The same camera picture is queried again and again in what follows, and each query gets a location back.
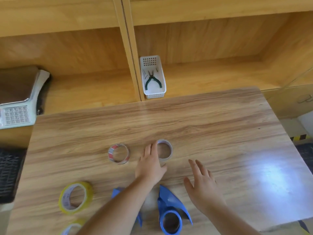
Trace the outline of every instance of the green-handled pliers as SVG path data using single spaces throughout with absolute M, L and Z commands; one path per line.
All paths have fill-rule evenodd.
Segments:
M 149 79 L 148 79 L 147 82 L 146 82 L 146 90 L 148 90 L 148 84 L 149 84 L 149 82 L 151 81 L 151 79 L 153 79 L 154 81 L 156 81 L 156 82 L 159 84 L 160 88 L 162 88 L 162 83 L 161 83 L 158 79 L 155 78 L 155 76 L 153 75 L 153 70 L 152 70 L 152 75 L 150 74 L 149 71 L 148 71 L 148 73 L 149 73 L 150 77 L 149 77 Z

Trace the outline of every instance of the packing tape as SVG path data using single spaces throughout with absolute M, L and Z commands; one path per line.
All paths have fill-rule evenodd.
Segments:
M 171 149 L 171 154 L 170 154 L 167 158 L 159 158 L 159 160 L 160 160 L 160 161 L 166 161 L 166 160 L 170 159 L 171 156 L 173 155 L 173 146 L 171 145 L 171 143 L 170 143 L 169 141 L 165 140 L 165 139 L 159 139 L 159 140 L 157 141 L 157 143 L 158 143 L 158 144 L 159 144 L 159 143 L 165 143 L 165 144 L 167 144 L 167 145 L 170 147 L 170 149 Z
M 84 219 L 77 219 L 76 221 L 70 223 L 61 233 L 60 235 L 68 235 L 69 231 L 71 230 L 71 228 L 76 227 L 79 229 L 81 229 L 81 227 L 84 225 L 86 221 Z
M 127 155 L 126 155 L 125 159 L 124 159 L 123 161 L 121 161 L 121 162 L 117 162 L 117 161 L 115 161 L 114 158 L 113 158 L 113 152 L 114 152 L 114 150 L 117 149 L 118 147 L 125 147 L 126 150 L 127 150 Z M 126 147 L 126 145 L 124 145 L 124 144 L 122 144 L 122 143 L 118 143 L 118 144 L 115 144 L 115 145 L 111 146 L 111 147 L 109 148 L 108 155 L 109 155 L 109 160 L 110 160 L 111 162 L 114 162 L 115 164 L 119 164 L 119 165 L 123 165 L 123 164 L 125 164 L 126 162 L 128 162 L 128 160 L 129 160 L 129 150 L 128 150 L 128 148 Z
M 84 190 L 84 200 L 78 207 L 75 207 L 71 205 L 69 198 L 73 189 L 78 186 Z M 61 195 L 59 198 L 60 210 L 63 213 L 66 213 L 69 215 L 82 211 L 83 209 L 87 208 L 90 205 L 90 203 L 92 202 L 92 197 L 93 197 L 93 191 L 92 191 L 91 184 L 89 184 L 88 182 L 83 182 L 83 181 L 71 183 L 68 186 L 66 186 L 61 192 Z

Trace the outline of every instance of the wooden table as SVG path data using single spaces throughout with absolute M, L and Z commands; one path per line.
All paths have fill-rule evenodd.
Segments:
M 182 234 L 212 234 L 211 223 L 183 187 L 199 159 L 216 176 L 229 206 L 257 229 L 313 217 L 313 177 L 263 95 L 256 88 L 191 95 L 39 116 L 34 126 L 8 234 L 58 234 L 76 218 L 89 218 L 115 187 L 134 179 L 144 146 L 169 140 L 174 154 L 161 181 L 185 204 L 193 227 Z M 130 161 L 108 160 L 124 142 Z M 94 187 L 91 206 L 68 216 L 58 208 L 62 189 L 77 180 Z M 137 234 L 162 234 L 155 186 L 142 208 Z

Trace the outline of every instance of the left hand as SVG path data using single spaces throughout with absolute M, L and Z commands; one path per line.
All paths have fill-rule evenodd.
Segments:
M 145 154 L 139 158 L 135 170 L 136 178 L 147 180 L 148 183 L 154 186 L 162 179 L 166 171 L 166 164 L 161 167 L 159 162 L 157 141 L 146 146 Z

